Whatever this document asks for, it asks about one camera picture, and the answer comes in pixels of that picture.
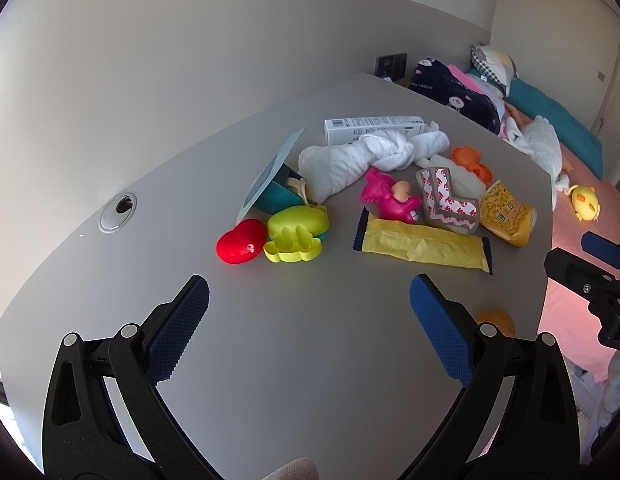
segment checkered pillow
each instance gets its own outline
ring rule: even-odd
[[[517,77],[517,66],[510,56],[491,46],[472,47],[472,64],[490,81],[510,94],[510,82]]]

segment red ball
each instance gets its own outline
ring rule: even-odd
[[[267,239],[266,226],[248,218],[219,238],[216,254],[227,264],[244,264],[259,255]]]

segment gray table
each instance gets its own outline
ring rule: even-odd
[[[522,249],[490,235],[494,276],[352,251],[358,182],[326,203],[331,228],[312,262],[260,257],[228,266],[215,255],[255,177],[290,133],[306,127],[290,158],[321,144],[323,120],[419,115],[452,145],[472,144],[520,200],[538,210]],[[414,180],[411,168],[405,178]],[[170,300],[192,274],[211,304],[159,391],[178,422],[228,479],[258,479],[309,456],[322,480],[392,480],[435,431],[459,391],[408,304],[408,284],[427,272],[471,313],[502,308],[517,335],[534,338],[551,242],[548,174],[493,134],[400,86],[362,75],[296,98],[205,139],[129,190],[134,216],[115,234],[87,219],[37,269],[0,321],[0,365],[10,405],[40,460],[46,389],[61,338],[113,335]],[[478,233],[484,235],[481,228]],[[111,387],[133,447],[144,452]],[[503,408],[505,396],[500,398]],[[494,413],[479,449],[495,429]]]

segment yellow chick toy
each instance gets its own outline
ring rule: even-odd
[[[570,189],[565,193],[571,195],[572,207],[577,213],[579,222],[581,220],[596,220],[599,217],[601,206],[592,186],[570,186]]]

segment pink elephant toy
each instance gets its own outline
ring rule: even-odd
[[[368,170],[364,178],[367,184],[361,191],[361,201],[378,203],[379,218],[398,220],[407,224],[416,223],[421,198],[410,196],[410,183],[405,180],[397,182],[377,168]]]

